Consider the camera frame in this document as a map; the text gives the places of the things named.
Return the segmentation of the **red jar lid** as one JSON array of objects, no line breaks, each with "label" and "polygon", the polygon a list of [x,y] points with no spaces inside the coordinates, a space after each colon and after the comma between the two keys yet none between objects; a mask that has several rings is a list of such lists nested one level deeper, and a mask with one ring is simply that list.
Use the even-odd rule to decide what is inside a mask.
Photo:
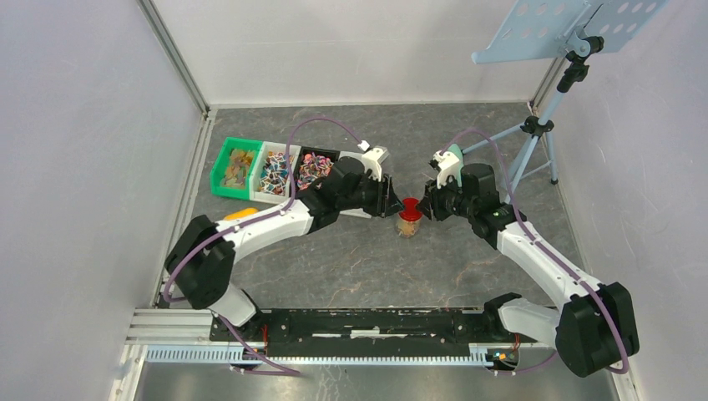
[{"label": "red jar lid", "polygon": [[402,200],[403,209],[398,213],[399,217],[404,221],[419,221],[423,217],[423,213],[417,208],[419,200],[413,197],[407,197]]}]

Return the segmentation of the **clear plastic jar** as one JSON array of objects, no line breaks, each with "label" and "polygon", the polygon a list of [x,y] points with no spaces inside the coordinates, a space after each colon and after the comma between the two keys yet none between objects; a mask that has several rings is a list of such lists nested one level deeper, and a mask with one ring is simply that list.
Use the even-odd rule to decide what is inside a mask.
[{"label": "clear plastic jar", "polygon": [[396,230],[397,234],[403,238],[411,238],[415,236],[421,226],[421,220],[410,221],[404,218],[398,217],[396,220]]}]

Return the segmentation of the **orange plastic scoop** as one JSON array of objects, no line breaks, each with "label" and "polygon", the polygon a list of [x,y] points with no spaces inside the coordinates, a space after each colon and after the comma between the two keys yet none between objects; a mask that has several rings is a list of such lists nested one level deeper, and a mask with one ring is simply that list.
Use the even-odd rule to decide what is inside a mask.
[{"label": "orange plastic scoop", "polygon": [[249,208],[245,208],[243,210],[240,210],[240,211],[237,211],[234,213],[230,213],[229,215],[224,217],[224,220],[225,221],[234,221],[234,220],[242,219],[242,218],[245,218],[248,216],[252,216],[258,212],[259,212],[258,209],[254,208],[254,207],[249,207]]}]

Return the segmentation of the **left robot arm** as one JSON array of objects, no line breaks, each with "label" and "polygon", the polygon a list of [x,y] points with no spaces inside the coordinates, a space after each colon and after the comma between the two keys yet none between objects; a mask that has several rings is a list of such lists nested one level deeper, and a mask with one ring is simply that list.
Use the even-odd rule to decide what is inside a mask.
[{"label": "left robot arm", "polygon": [[232,220],[195,217],[165,259],[169,278],[163,298],[210,310],[228,320],[240,339],[252,340],[261,332],[262,318],[246,292],[231,281],[237,261],[279,241],[319,231],[343,211],[386,218],[403,208],[390,175],[376,177],[360,160],[344,157],[327,176],[278,206]]}]

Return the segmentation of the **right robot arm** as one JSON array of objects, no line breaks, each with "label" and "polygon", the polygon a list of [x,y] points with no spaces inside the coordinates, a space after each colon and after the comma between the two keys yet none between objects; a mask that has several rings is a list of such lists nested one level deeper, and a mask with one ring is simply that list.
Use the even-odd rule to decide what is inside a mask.
[{"label": "right robot arm", "polygon": [[581,378],[601,369],[629,372],[629,358],[640,349],[629,290],[604,284],[559,254],[525,215],[500,200],[490,165],[465,165],[459,175],[429,180],[417,209],[432,221],[467,220],[477,237],[521,267],[553,302],[544,307],[513,292],[486,302],[482,328],[488,338],[503,341],[514,333],[549,345]]}]

